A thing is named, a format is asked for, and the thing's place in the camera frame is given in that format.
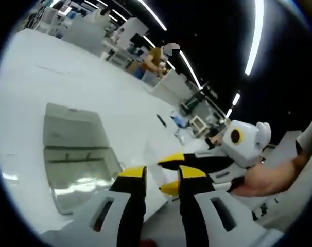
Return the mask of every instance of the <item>ceiling light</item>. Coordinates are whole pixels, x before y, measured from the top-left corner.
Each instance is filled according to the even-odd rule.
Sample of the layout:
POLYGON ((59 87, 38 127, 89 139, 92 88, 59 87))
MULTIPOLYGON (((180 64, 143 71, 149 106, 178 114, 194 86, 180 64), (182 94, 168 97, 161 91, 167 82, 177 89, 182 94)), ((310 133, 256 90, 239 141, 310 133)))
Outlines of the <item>ceiling light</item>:
POLYGON ((122 18, 124 21, 127 22, 127 19, 126 19, 124 16, 122 16, 120 13, 118 13, 118 12, 117 12, 116 10, 114 10, 114 9, 113 9, 113 11, 114 11, 114 13, 117 14, 120 18, 122 18))
POLYGON ((123 9, 125 12, 127 12, 129 15, 132 15, 132 14, 130 13, 130 11, 128 11, 125 7, 123 7, 123 6, 119 3, 119 1, 112 1, 112 3, 118 5, 120 8, 122 8, 122 9, 123 9))
POLYGON ((210 93, 213 95, 213 97, 215 97, 216 99, 218 99, 217 93, 214 92, 212 89, 210 90, 210 93))
POLYGON ((108 4, 105 4, 103 1, 97 0, 99 3, 105 5, 106 7, 108 7, 108 4))
POLYGON ((94 178, 80 178, 77 180, 77 183, 86 183, 91 181, 94 181, 94 178))
POLYGON ((258 53, 261 33, 263 31, 263 22, 264 22, 264 0, 255 0, 255 27, 253 41, 247 68, 245 69, 245 74, 247 74, 248 76, 252 71, 252 67, 258 53))
POLYGON ((202 89, 202 87, 201 87, 201 85, 199 84, 199 81, 197 80, 197 77, 196 77, 196 75, 195 75, 195 73, 194 73, 194 71, 193 71, 191 65, 189 64, 189 62, 188 62, 188 60, 187 60, 185 54, 184 54, 182 51, 180 51, 180 55, 181 55, 183 61, 186 63, 186 65, 187 65, 187 67, 188 67, 188 69, 189 69, 191 75, 193 76, 193 79, 195 80, 198 89, 202 89))
POLYGON ((53 7, 55 4, 57 4, 60 0, 53 0, 53 2, 50 4, 50 7, 53 7))
POLYGON ((16 175, 8 175, 5 173, 2 173, 2 175, 3 175, 3 178, 8 179, 8 180, 18 180, 18 176, 16 175))
POLYGON ((227 114, 226 114, 226 118, 229 118, 229 116, 230 116, 230 114, 232 114, 232 109, 229 109, 228 111, 227 111, 227 114))
POLYGON ((148 39, 145 35, 143 35, 144 39, 153 47, 155 48, 156 46, 148 39))
POLYGON ((109 15, 109 17, 113 19, 115 22, 118 22, 118 20, 115 17, 113 17, 111 14, 109 15))
POLYGON ((91 6, 93 6, 94 8, 97 8, 97 9, 99 9, 99 7, 98 6, 96 6, 95 4, 92 4, 91 2, 89 2, 89 1, 84 1, 85 3, 87 3, 87 4, 89 4, 89 5, 91 5, 91 6))
POLYGON ((176 70, 176 68, 170 63, 170 61, 167 61, 167 64, 170 65, 170 67, 171 67, 173 70, 176 70))
POLYGON ((237 94, 235 95, 234 100, 233 100, 233 106, 235 106, 235 105, 237 104, 237 102, 238 102, 239 98, 240 98, 240 94, 239 94, 239 93, 237 93, 237 94))
POLYGON ((166 31, 166 27, 164 24, 161 22, 161 20, 157 17, 157 15, 154 13, 154 11, 151 10, 151 8, 143 1, 143 0, 137 0, 139 3, 141 3, 147 10, 148 12, 154 17, 154 19, 158 22, 158 24, 162 27, 164 31, 166 31))

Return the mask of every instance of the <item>human hand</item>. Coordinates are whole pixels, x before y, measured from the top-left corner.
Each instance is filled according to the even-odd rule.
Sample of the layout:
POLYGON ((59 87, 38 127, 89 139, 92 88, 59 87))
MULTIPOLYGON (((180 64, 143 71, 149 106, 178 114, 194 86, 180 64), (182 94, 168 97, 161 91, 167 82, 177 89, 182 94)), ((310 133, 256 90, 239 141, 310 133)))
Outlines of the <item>human hand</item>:
POLYGON ((271 184, 270 172, 262 163, 257 163, 247 170, 244 184, 234 189, 233 192, 243 197, 266 196, 271 184))
POLYGON ((216 136, 209 137, 209 140, 214 145, 221 144, 221 142, 222 142, 222 135, 217 134, 216 136))

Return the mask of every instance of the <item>white tabletop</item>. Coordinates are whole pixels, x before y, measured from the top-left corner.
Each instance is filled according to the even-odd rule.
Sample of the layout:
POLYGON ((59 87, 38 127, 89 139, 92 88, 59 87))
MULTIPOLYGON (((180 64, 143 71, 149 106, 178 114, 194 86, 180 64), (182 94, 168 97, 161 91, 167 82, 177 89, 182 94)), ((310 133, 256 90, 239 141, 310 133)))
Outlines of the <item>white tabletop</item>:
MULTIPOLYGON (((47 103, 98 112, 118 160, 126 167, 153 165, 182 151, 169 117, 174 108, 151 96, 141 83, 55 37, 26 29, 10 41, 0 66, 0 172, 33 230, 60 229, 70 220, 57 212, 44 168, 47 103)), ((175 172, 150 171, 145 220, 167 201, 158 190, 160 180, 176 177, 175 172)))
POLYGON ((109 39, 109 40, 104 39, 104 40, 102 41, 102 43, 103 43, 104 45, 108 46, 110 49, 112 49, 112 50, 114 50, 114 51, 118 51, 118 50, 119 50, 119 48, 118 48, 117 46, 115 46, 114 44, 111 43, 110 39, 109 39))

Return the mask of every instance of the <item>black ceiling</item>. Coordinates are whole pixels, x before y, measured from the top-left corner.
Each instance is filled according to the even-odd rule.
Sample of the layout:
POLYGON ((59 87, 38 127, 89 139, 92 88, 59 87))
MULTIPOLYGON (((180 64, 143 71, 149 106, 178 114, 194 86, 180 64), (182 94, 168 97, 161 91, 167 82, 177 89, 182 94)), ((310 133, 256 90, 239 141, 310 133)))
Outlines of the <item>black ceiling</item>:
MULTIPOLYGON (((201 84, 209 82, 217 93, 218 99, 213 100, 224 112, 241 93, 231 119, 269 122, 273 143, 288 129, 306 128, 312 119, 312 25, 307 29, 278 0, 264 0, 262 38, 247 76, 254 0, 144 1, 167 31, 137 0, 117 0, 148 26, 147 36, 156 46, 168 42, 181 46, 201 84)), ((130 17, 111 0, 104 2, 130 17)), ((194 81, 179 55, 170 61, 177 72, 194 81)))

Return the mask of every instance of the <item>white wall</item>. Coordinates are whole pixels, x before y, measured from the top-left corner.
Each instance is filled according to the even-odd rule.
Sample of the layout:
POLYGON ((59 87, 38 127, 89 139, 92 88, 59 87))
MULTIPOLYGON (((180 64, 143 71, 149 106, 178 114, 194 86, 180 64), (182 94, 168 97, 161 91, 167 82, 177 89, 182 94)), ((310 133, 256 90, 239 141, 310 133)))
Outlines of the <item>white wall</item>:
POLYGON ((184 79, 185 81, 187 80, 187 77, 186 77, 183 73, 181 73, 179 76, 180 76, 182 79, 184 79))
POLYGON ((179 108, 179 104, 193 95, 185 81, 175 70, 164 76, 164 78, 152 90, 152 95, 162 99, 164 102, 179 108))
POLYGON ((117 45, 123 48, 129 47, 130 39, 135 35, 139 34, 143 36, 149 30, 145 24, 143 24, 138 18, 133 17, 127 20, 120 28, 124 28, 125 31, 120 35, 117 45))

